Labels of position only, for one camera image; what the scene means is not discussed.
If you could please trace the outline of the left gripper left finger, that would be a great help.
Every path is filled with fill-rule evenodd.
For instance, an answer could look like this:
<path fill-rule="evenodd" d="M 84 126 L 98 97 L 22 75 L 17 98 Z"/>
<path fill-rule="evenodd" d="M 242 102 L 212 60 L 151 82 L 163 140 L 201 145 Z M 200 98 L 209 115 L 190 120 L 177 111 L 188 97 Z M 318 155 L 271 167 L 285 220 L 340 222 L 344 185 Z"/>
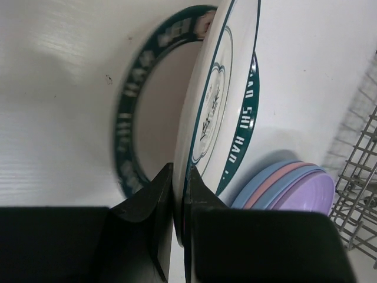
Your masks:
<path fill-rule="evenodd" d="M 172 171 L 113 208 L 1 208 L 1 281 L 167 282 Z"/>

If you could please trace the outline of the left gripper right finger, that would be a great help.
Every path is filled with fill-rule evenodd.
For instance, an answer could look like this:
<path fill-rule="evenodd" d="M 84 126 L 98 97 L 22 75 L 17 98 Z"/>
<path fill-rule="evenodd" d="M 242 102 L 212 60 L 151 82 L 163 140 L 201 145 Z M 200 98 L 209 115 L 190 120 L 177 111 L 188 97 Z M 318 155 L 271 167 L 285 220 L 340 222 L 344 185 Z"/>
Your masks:
<path fill-rule="evenodd" d="M 192 167 L 184 198 L 187 282 L 355 282 L 330 219 L 228 208 Z"/>

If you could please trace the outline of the blue plate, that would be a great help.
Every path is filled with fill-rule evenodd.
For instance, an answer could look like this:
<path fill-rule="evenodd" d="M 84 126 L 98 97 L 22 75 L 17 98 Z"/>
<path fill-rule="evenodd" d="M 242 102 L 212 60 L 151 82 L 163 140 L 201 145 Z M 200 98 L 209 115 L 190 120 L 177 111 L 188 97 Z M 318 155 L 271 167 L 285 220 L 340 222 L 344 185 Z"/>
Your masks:
<path fill-rule="evenodd" d="M 301 178 L 307 176 L 312 172 L 324 172 L 325 170 L 319 166 L 303 166 L 292 170 L 285 174 L 274 184 L 272 184 L 262 195 L 258 198 L 251 209 L 267 209 L 269 205 L 281 195 L 290 185 L 294 185 Z"/>
<path fill-rule="evenodd" d="M 297 163 L 298 160 L 288 160 L 288 161 L 281 161 L 274 163 L 261 172 L 259 172 L 256 176 L 254 176 L 250 182 L 240 191 L 240 193 L 235 198 L 233 204 L 230 206 L 231 208 L 242 208 L 246 202 L 249 200 L 251 195 L 256 191 L 256 189 L 275 171 L 282 168 L 285 165 L 291 163 Z"/>

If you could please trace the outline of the purple plate back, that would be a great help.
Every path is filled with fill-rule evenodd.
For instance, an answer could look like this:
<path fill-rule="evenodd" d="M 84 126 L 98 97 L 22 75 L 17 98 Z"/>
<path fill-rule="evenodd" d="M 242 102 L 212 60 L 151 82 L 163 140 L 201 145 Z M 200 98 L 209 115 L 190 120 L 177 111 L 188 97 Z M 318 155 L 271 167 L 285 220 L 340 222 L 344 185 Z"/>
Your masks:
<path fill-rule="evenodd" d="M 313 172 L 291 185 L 274 203 L 272 210 L 297 210 L 329 215 L 335 184 L 325 172 Z"/>

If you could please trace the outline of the white plate green rim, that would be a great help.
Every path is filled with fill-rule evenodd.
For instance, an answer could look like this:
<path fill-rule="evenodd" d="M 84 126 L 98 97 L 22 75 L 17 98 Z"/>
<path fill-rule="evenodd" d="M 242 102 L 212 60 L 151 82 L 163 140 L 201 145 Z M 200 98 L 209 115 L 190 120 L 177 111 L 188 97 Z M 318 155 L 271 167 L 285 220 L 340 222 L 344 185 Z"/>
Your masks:
<path fill-rule="evenodd" d="M 174 162 L 180 116 L 203 44 L 190 27 L 217 6 L 190 6 L 149 36 L 125 77 L 115 112 L 114 166 L 125 197 Z"/>

